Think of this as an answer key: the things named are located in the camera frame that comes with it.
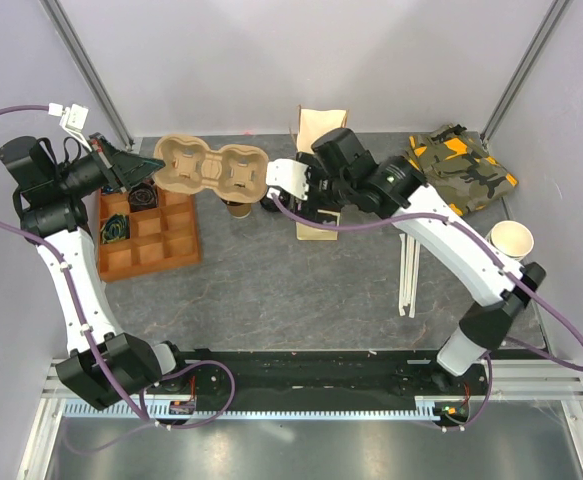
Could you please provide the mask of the brown cardboard cup carrier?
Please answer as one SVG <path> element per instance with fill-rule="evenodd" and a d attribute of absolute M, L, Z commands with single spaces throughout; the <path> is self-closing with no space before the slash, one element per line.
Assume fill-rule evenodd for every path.
<path fill-rule="evenodd" d="M 269 157 L 255 146 L 228 144 L 213 150 L 198 137 L 174 134 L 159 139 L 154 157 L 165 163 L 153 175 L 165 191 L 195 195 L 209 189 L 242 204 L 256 203 L 267 192 Z"/>

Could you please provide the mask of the beige paper bag with handles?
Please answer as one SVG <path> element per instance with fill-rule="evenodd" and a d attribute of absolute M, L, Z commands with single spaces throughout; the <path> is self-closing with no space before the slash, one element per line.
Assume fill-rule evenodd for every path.
<path fill-rule="evenodd" d="M 316 110 L 298 106 L 298 132 L 295 147 L 298 154 L 308 155 L 308 164 L 320 169 L 322 165 L 315 157 L 313 143 L 326 133 L 347 125 L 346 109 Z M 327 230 L 296 223 L 296 238 L 299 241 L 336 241 L 338 234 Z"/>

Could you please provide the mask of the single brown paper cup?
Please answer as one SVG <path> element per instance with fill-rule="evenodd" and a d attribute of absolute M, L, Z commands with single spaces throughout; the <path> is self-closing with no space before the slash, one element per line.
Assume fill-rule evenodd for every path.
<path fill-rule="evenodd" d="M 250 215 L 252 211 L 252 205 L 250 203 L 240 203 L 224 200 L 228 213 L 236 219 L 243 219 Z"/>

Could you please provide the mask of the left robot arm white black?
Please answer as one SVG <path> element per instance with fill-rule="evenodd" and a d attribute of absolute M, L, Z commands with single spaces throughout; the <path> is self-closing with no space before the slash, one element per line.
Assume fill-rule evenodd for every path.
<path fill-rule="evenodd" d="M 122 151 L 93 134 L 87 151 L 56 161 L 46 138 L 21 136 L 0 148 L 15 179 L 13 204 L 26 239 L 47 266 L 67 330 L 68 358 L 56 371 L 61 383 L 97 410 L 128 400 L 158 383 L 179 393 L 190 369 L 169 342 L 150 345 L 119 326 L 97 270 L 84 198 L 103 187 L 128 191 L 164 167 L 161 160 Z"/>

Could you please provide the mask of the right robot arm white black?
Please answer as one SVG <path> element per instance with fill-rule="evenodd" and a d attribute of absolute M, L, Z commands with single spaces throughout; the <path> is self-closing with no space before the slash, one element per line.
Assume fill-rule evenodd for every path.
<path fill-rule="evenodd" d="M 313 209 L 354 205 L 389 220 L 469 291 L 472 306 L 428 371 L 436 391 L 454 392 L 473 363 L 500 347 L 513 320 L 545 279 L 545 269 L 499 252 L 444 202 L 408 157 L 393 155 L 377 162 L 349 128 L 325 133 L 310 153 L 301 153 L 298 159 L 308 166 L 302 205 Z"/>

